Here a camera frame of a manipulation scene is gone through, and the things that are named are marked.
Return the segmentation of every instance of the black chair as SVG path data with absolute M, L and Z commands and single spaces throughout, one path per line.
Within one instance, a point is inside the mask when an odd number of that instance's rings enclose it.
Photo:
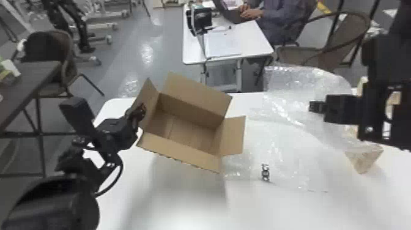
M 278 61 L 294 65 L 317 67 L 329 72 L 339 67 L 344 58 L 367 33 L 371 20 L 362 12 L 334 12 L 312 18 L 305 24 L 328 17 L 347 15 L 321 49 L 282 46 L 277 48 Z

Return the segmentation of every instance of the white table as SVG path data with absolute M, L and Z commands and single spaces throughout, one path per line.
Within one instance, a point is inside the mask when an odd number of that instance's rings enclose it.
M 262 104 L 262 93 L 233 96 L 228 116 L 248 114 Z M 120 117 L 133 100 L 106 102 L 95 124 Z M 97 199 L 98 230 L 409 230 L 411 154 L 384 149 L 365 175 L 357 174 L 344 154 L 336 155 L 327 173 L 329 192 L 315 193 L 261 181 L 224 181 L 218 174 L 133 146 L 120 152 L 124 173 L 116 186 Z M 97 154 L 86 156 L 101 162 Z
M 201 50 L 198 39 L 194 37 L 188 26 L 185 12 L 188 10 L 188 6 L 183 7 L 183 63 L 186 65 L 201 65 L 201 83 L 207 84 L 207 68 L 205 66 L 206 57 Z M 229 26 L 233 25 L 226 20 L 222 15 L 212 19 L 213 26 Z M 260 27 L 257 23 L 247 21 L 235 25 L 236 41 L 240 47 L 241 55 L 226 56 L 219 58 L 212 58 L 207 61 L 210 62 L 222 62 L 222 61 L 235 61 L 236 62 L 236 79 L 237 82 L 234 85 L 225 85 L 216 87 L 218 90 L 237 89 L 241 91 L 242 88 L 242 62 L 245 58 L 258 57 L 258 56 L 270 56 L 274 53 L 273 48 L 265 38 Z

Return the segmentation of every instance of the small metal part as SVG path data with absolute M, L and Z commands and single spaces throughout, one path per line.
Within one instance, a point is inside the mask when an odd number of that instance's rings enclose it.
M 261 164 L 261 176 L 263 181 L 270 181 L 270 167 L 267 164 Z

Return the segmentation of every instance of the cardboard box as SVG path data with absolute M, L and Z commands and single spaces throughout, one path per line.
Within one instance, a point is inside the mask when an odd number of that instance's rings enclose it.
M 245 116 L 225 118 L 231 99 L 175 73 L 162 92 L 147 79 L 133 104 L 147 108 L 137 146 L 220 173 L 222 157 L 243 152 Z

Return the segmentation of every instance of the man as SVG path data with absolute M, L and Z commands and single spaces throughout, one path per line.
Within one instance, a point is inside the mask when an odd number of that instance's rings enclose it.
M 239 10 L 241 17 L 258 19 L 262 32 L 274 46 L 282 45 L 287 39 L 296 40 L 303 27 L 293 31 L 284 31 L 283 27 L 295 20 L 308 19 L 316 6 L 316 0 L 247 0 Z

